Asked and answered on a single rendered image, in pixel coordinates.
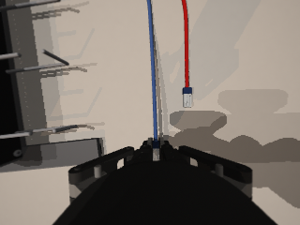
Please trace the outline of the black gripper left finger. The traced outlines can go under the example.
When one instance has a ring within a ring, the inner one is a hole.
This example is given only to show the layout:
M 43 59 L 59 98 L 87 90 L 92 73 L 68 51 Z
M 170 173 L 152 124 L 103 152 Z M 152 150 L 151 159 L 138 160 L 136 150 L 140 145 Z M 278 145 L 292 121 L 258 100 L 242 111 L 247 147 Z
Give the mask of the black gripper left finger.
M 153 138 L 148 138 L 148 141 L 142 142 L 140 149 L 134 150 L 134 147 L 127 146 L 68 170 L 70 203 L 100 177 L 117 170 L 117 163 L 122 158 L 124 159 L 123 167 L 153 160 Z

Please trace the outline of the blue patch cord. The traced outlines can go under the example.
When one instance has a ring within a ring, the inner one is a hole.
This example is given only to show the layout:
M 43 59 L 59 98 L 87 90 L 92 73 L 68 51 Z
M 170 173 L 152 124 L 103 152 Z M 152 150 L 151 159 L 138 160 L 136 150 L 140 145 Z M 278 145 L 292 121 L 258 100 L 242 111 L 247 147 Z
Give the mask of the blue patch cord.
M 148 21 L 149 21 L 149 37 L 150 37 L 151 73 L 152 73 L 154 142 L 157 142 L 158 141 L 158 118 L 157 118 L 156 72 L 155 72 L 152 9 L 151 9 L 150 0 L 147 0 L 147 6 L 148 6 Z

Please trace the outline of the red cable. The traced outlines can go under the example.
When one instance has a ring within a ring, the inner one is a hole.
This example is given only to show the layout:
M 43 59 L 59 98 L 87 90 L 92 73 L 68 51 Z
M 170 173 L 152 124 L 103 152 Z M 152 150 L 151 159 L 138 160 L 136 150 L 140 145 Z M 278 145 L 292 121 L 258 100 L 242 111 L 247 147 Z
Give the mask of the red cable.
M 186 0 L 182 0 L 185 28 L 185 87 L 188 87 L 188 10 Z

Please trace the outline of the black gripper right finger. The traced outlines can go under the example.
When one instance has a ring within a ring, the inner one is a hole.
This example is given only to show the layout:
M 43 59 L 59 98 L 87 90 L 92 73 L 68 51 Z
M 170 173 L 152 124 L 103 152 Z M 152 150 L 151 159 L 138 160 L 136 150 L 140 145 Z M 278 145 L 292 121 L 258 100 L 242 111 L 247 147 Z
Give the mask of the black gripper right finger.
M 248 166 L 185 145 L 179 146 L 177 150 L 163 137 L 158 137 L 158 142 L 159 160 L 190 164 L 190 158 L 193 158 L 198 167 L 224 178 L 252 200 L 252 169 Z

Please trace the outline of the white cable plug with dark blue collar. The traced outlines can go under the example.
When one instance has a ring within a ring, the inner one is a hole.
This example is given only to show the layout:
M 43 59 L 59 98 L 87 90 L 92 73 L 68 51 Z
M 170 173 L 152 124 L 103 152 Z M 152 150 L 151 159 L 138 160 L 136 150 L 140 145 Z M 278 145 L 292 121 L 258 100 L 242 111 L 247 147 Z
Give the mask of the white cable plug with dark blue collar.
M 192 87 L 182 88 L 182 94 L 183 94 L 183 107 L 191 107 Z

